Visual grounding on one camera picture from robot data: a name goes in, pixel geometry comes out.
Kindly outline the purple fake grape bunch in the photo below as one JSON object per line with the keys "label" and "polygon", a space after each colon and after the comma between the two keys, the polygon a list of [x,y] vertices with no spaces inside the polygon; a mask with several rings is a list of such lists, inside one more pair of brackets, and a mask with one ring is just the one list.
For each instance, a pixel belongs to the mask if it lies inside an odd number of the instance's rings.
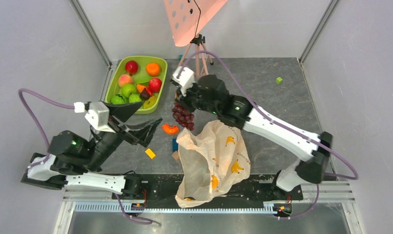
{"label": "purple fake grape bunch", "polygon": [[180,103],[174,103],[172,116],[182,127],[190,131],[194,130],[194,114],[187,111]]}

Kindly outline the translucent beige plastic bag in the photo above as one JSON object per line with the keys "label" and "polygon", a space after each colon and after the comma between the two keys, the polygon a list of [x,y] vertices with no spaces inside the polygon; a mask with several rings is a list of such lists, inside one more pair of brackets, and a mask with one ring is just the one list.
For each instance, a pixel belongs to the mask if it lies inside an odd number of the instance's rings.
{"label": "translucent beige plastic bag", "polygon": [[175,195],[180,208],[211,202],[250,176],[251,162],[236,127],[214,120],[198,135],[184,129],[176,141],[184,173]]}

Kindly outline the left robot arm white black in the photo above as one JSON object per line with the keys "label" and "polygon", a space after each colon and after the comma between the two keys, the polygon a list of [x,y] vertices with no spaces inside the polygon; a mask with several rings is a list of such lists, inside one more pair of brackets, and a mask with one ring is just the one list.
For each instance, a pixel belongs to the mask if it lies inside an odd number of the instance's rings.
{"label": "left robot arm white black", "polygon": [[74,106],[76,112],[86,113],[92,138],[86,140],[69,130],[54,136],[46,155],[33,154],[21,182],[49,190],[92,189],[127,199],[138,198],[143,192],[140,176],[102,174],[101,165],[124,141],[147,147],[163,119],[127,125],[126,121],[141,107],[140,102],[77,102]]}

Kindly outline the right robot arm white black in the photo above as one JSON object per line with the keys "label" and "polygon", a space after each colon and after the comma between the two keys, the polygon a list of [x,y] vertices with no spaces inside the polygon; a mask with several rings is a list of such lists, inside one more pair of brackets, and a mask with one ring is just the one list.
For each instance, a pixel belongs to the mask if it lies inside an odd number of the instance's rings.
{"label": "right robot arm white black", "polygon": [[230,94],[225,83],[215,75],[199,80],[194,79],[194,74],[174,75],[171,82],[178,88],[176,100],[189,112],[213,113],[225,125],[262,136],[298,158],[277,173],[271,185],[275,198],[285,198],[302,183],[323,181],[333,139],[330,133],[308,132],[274,117],[262,107],[254,107],[247,98]]}

